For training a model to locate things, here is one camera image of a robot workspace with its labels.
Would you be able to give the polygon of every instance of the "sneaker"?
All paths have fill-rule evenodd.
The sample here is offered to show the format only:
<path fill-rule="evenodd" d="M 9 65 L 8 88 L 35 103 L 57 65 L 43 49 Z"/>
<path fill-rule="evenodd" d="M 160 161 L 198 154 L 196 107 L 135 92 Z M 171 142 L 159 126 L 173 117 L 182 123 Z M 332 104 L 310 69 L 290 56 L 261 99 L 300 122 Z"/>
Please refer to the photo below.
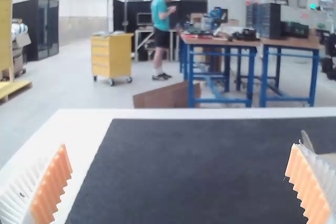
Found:
<path fill-rule="evenodd" d="M 166 81 L 169 78 L 165 74 L 159 74 L 158 76 L 152 76 L 153 81 Z"/>
<path fill-rule="evenodd" d="M 162 75 L 166 76 L 168 79 L 172 78 L 172 76 L 170 76 L 169 74 L 166 74 L 166 73 L 162 73 Z"/>

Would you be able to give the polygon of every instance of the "white table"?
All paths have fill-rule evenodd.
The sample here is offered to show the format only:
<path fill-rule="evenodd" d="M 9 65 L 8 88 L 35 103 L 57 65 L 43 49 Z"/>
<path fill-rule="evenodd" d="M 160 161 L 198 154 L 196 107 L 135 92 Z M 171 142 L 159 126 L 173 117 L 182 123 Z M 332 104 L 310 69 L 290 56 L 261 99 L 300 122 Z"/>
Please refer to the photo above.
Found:
<path fill-rule="evenodd" d="M 173 60 L 173 55 L 174 55 L 174 41 L 173 41 L 173 35 L 176 32 L 175 29 L 170 29 L 169 30 L 169 61 Z M 135 45 L 134 45 L 134 59 L 136 62 L 139 61 L 139 56 L 138 56 L 138 50 L 140 47 L 142 47 L 153 35 L 154 31 L 153 28 L 151 29 L 137 29 L 135 30 Z M 147 33 L 148 35 L 139 43 L 139 34 L 141 33 Z"/>
<path fill-rule="evenodd" d="M 336 116 L 336 108 L 59 110 L 0 170 L 0 189 L 21 170 L 24 160 L 65 143 L 73 168 L 53 223 L 63 224 L 101 144 L 115 118 L 122 119 L 270 119 Z"/>

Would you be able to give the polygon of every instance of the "black carpet surface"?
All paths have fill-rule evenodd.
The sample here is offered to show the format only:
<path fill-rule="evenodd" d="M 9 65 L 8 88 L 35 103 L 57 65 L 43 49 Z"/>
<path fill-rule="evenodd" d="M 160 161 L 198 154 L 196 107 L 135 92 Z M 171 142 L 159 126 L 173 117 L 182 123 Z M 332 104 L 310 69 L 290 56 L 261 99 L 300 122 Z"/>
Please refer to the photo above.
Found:
<path fill-rule="evenodd" d="M 336 118 L 113 120 L 70 224 L 303 224 L 284 173 L 306 130 L 336 152 Z"/>

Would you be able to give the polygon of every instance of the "white sock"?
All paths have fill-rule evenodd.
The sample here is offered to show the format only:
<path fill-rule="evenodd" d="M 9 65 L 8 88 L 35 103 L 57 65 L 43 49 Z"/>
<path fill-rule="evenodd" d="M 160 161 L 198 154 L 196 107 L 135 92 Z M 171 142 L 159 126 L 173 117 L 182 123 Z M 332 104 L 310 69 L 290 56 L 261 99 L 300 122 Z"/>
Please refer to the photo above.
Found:
<path fill-rule="evenodd" d="M 163 73 L 163 71 L 162 71 L 162 67 L 160 67 L 160 68 L 157 68 L 157 69 L 155 69 L 154 68 L 154 75 L 155 76 L 159 76 L 159 75 L 161 75 L 162 73 Z"/>

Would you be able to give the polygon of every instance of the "glass door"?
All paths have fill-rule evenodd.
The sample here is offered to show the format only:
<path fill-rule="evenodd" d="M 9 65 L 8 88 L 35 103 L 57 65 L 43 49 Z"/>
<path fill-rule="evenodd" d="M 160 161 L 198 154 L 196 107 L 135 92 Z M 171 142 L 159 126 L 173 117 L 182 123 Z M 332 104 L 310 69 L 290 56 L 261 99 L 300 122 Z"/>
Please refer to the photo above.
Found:
<path fill-rule="evenodd" d="M 38 59 L 49 56 L 48 50 L 48 5 L 49 0 L 38 0 Z"/>
<path fill-rule="evenodd" d="M 48 9 L 49 56 L 58 54 L 58 1 L 50 0 Z"/>

